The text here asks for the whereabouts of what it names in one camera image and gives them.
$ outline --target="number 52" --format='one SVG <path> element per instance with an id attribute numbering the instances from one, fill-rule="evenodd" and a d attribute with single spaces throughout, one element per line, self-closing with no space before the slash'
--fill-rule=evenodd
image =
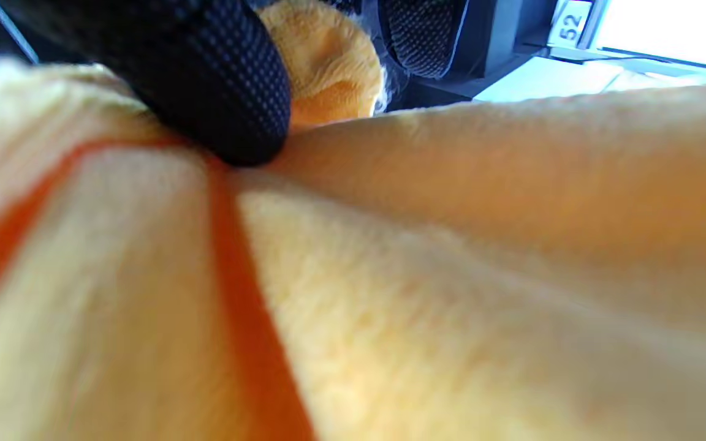
<path id="1" fill-rule="evenodd" d="M 574 29 L 561 29 L 560 37 L 566 40 L 576 40 L 579 36 L 579 24 L 582 22 L 582 17 L 565 16 L 563 17 L 563 24 L 566 26 L 574 26 Z"/>

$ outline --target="plush toy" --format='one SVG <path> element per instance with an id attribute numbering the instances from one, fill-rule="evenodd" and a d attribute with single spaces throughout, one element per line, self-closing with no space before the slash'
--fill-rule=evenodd
<path id="1" fill-rule="evenodd" d="M 0 440 L 706 439 L 706 86 L 356 118 L 361 30 L 272 7 L 258 170 L 0 75 Z"/>

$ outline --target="black mesh pad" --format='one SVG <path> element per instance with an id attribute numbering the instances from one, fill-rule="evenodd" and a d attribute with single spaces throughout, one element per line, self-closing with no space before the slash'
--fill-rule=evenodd
<path id="1" fill-rule="evenodd" d="M 3 0 L 15 17 L 112 68 L 168 125 L 233 165 L 282 148 L 290 86 L 240 0 Z"/>
<path id="2" fill-rule="evenodd" d="M 390 56 L 414 75 L 442 77 L 454 59 L 467 6 L 467 0 L 380 0 Z"/>

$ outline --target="number label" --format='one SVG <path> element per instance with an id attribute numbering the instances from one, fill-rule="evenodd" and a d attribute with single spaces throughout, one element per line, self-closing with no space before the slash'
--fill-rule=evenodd
<path id="1" fill-rule="evenodd" d="M 576 47 L 590 13 L 590 2 L 570 0 L 563 6 L 549 35 L 549 45 Z"/>

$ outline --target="white surface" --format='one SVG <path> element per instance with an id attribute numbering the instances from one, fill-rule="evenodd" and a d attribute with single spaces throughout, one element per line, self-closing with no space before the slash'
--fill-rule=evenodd
<path id="1" fill-rule="evenodd" d="M 706 3 L 610 0 L 597 43 L 706 64 Z"/>
<path id="2" fill-rule="evenodd" d="M 563 9 L 549 32 L 549 45 L 554 47 L 577 47 L 582 31 L 588 22 L 591 2 L 570 0 Z"/>
<path id="3" fill-rule="evenodd" d="M 622 67 L 604 62 L 579 65 L 556 59 L 532 58 L 476 95 L 473 101 L 508 103 L 599 93 L 622 71 Z"/>

